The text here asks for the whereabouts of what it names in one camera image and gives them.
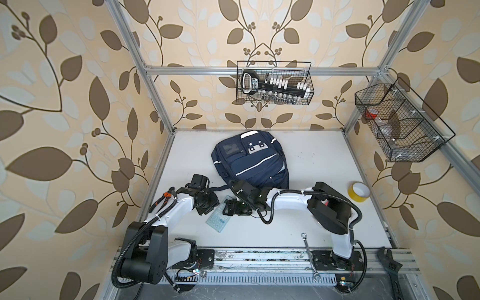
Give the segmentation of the navy blue school backpack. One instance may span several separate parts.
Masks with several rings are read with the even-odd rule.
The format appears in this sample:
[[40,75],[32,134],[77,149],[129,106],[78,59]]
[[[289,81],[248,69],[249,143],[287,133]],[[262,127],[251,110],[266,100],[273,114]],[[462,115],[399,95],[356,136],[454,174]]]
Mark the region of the navy blue school backpack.
[[251,130],[229,137],[215,146],[211,158],[228,186],[241,180],[259,189],[290,186],[285,152],[270,132]]

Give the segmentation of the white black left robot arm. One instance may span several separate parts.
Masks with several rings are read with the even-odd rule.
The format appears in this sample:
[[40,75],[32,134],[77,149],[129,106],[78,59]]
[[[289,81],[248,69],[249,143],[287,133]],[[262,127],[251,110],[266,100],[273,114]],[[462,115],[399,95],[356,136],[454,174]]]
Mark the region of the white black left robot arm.
[[219,203],[206,176],[194,174],[186,186],[171,187],[151,205],[145,221],[127,227],[113,264],[112,285],[121,290],[145,283],[156,285],[166,279],[173,290],[182,293],[184,289],[168,274],[168,269],[177,264],[193,276],[206,276],[206,271],[200,269],[196,241],[176,238],[170,242],[168,234],[192,210],[206,215]]

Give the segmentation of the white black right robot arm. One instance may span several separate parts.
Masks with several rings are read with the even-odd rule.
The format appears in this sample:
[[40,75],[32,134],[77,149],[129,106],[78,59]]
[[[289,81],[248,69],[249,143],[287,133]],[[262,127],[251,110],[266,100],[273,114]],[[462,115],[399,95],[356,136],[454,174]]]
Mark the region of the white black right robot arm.
[[363,218],[359,207],[324,182],[317,182],[309,189],[278,189],[276,187],[252,186],[247,181],[230,181],[215,191],[230,190],[236,200],[229,200],[223,214],[249,216],[256,212],[265,224],[273,222],[279,210],[307,211],[332,237],[331,261],[335,268],[345,265],[354,268],[352,257],[355,245],[362,253],[362,271],[353,284],[343,281],[336,285],[338,292],[351,294],[356,291],[366,276],[367,257],[363,244],[355,239],[353,227]]

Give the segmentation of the light blue calculator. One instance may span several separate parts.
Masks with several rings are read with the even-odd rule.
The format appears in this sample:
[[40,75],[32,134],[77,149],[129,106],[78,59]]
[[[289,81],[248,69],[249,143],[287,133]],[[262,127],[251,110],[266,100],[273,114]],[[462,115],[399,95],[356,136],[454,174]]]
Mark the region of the light blue calculator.
[[222,233],[226,225],[231,219],[231,216],[223,214],[226,205],[233,200],[233,197],[226,196],[222,202],[209,214],[206,224],[218,233]]

